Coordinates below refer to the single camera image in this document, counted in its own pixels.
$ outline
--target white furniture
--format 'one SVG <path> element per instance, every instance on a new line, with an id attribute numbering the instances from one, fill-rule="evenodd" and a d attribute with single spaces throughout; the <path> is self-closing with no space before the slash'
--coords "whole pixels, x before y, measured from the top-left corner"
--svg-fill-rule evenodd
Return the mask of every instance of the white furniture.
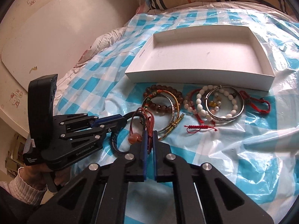
<path id="1" fill-rule="evenodd" d="M 29 81 L 52 73 L 63 77 L 99 35 L 122 27 L 138 5 L 137 0 L 15 0 L 0 24 L 0 117 L 27 138 Z"/>

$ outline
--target plastic sheet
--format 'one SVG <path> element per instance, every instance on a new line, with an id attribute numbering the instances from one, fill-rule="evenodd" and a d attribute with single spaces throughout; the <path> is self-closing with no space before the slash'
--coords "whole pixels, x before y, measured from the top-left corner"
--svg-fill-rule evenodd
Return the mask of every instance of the plastic sheet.
<path id="1" fill-rule="evenodd" d="M 248 26 L 255 33 L 276 78 L 269 92 L 248 89 L 246 92 L 269 101 L 272 110 L 262 116 L 246 107 L 237 120 L 217 125 L 216 132 L 204 130 L 188 134 L 184 125 L 194 125 L 197 121 L 183 109 L 186 116 L 164 142 L 189 163 L 213 164 L 279 223 L 299 193 L 299 29 L 296 23 L 245 9 L 187 8 L 174 13 L 136 15 L 120 41 L 94 56 L 80 70 L 54 113 L 104 117 L 136 110 L 142 103 L 145 88 L 159 84 L 133 84 L 124 74 L 146 40 L 164 30 L 212 24 Z M 167 85 L 184 95 L 202 86 Z M 155 128 L 162 128 L 167 120 L 157 116 Z M 129 148 L 128 129 L 129 125 L 118 136 L 121 150 Z M 72 173 L 79 173 L 90 163 L 105 165 L 114 159 L 107 137 L 104 149 L 76 163 Z M 129 185 L 125 224 L 174 222 L 172 185 L 153 180 L 152 155 L 149 155 L 148 180 Z"/>

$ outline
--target white bead bracelet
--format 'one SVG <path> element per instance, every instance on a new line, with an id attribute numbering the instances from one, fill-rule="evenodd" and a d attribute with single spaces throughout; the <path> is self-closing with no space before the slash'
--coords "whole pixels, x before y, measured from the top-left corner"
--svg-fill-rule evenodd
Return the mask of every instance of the white bead bracelet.
<path id="1" fill-rule="evenodd" d="M 237 113 L 237 109 L 238 109 L 237 100 L 234 99 L 234 96 L 231 95 L 231 94 L 229 94 L 228 91 L 225 91 L 224 88 L 230 88 L 230 89 L 232 89 L 232 90 L 236 93 L 236 95 L 239 97 L 239 99 L 240 99 L 240 102 L 241 102 L 242 105 L 241 105 L 241 110 L 240 110 L 240 112 L 239 112 L 237 115 L 236 115 L 236 113 Z M 209 104 L 209 102 L 208 102 L 209 96 L 210 96 L 214 91 L 217 91 L 217 90 L 218 90 L 220 93 L 223 93 L 224 96 L 227 96 L 228 99 L 231 100 L 231 103 L 232 103 L 232 105 L 233 105 L 233 109 L 232 109 L 231 113 L 230 113 L 230 114 L 227 114 L 226 116 L 218 117 L 218 116 L 216 116 L 216 115 L 213 114 L 214 111 L 210 111 L 210 110 L 209 110 L 209 107 L 208 107 L 208 104 Z M 206 95 L 206 97 L 205 97 L 204 100 L 205 100 L 205 105 L 206 105 L 207 111 L 208 111 L 208 113 L 209 113 L 209 116 L 210 116 L 212 119 L 214 119 L 214 120 L 218 120 L 218 121 L 231 121 L 231 120 L 235 120 L 239 115 L 241 115 L 241 113 L 242 113 L 243 110 L 244 110 L 244 99 L 242 98 L 242 96 L 240 95 L 240 93 L 239 93 L 235 88 L 233 88 L 233 87 L 229 87 L 229 86 L 217 86 L 216 88 L 213 88 L 213 90 L 211 90 L 211 91 Z"/>

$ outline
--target cartoon sticker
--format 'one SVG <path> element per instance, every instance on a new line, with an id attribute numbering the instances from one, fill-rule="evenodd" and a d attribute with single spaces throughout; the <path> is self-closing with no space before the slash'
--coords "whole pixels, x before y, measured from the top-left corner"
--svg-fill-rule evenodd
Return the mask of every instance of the cartoon sticker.
<path id="1" fill-rule="evenodd" d="M 20 91 L 19 89 L 17 89 L 15 94 L 11 93 L 9 101 L 11 102 L 12 105 L 15 105 L 18 108 L 18 106 L 20 104 L 19 99 L 22 97 L 23 97 L 23 92 Z"/>

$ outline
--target black cord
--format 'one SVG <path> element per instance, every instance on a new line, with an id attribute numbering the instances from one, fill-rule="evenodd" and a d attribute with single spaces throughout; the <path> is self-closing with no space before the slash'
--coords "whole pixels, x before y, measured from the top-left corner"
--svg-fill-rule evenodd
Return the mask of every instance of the black cord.
<path id="1" fill-rule="evenodd" d="M 128 119 L 132 118 L 133 116 L 134 117 L 135 116 L 141 117 L 141 119 L 142 119 L 142 125 L 143 125 L 143 130 L 145 130 L 145 120 L 146 119 L 145 119 L 145 116 L 144 116 L 143 113 L 132 111 L 132 112 L 129 112 L 129 113 L 125 114 L 123 117 L 128 120 Z M 117 147 L 117 137 L 118 137 L 118 134 L 119 134 L 119 132 L 120 132 L 121 129 L 119 129 L 116 132 L 112 132 L 111 133 L 111 138 L 110 138 L 110 140 L 111 140 L 111 149 L 112 149 L 113 153 L 116 153 L 117 155 L 126 155 L 126 154 L 129 153 L 128 151 L 122 152 Z"/>

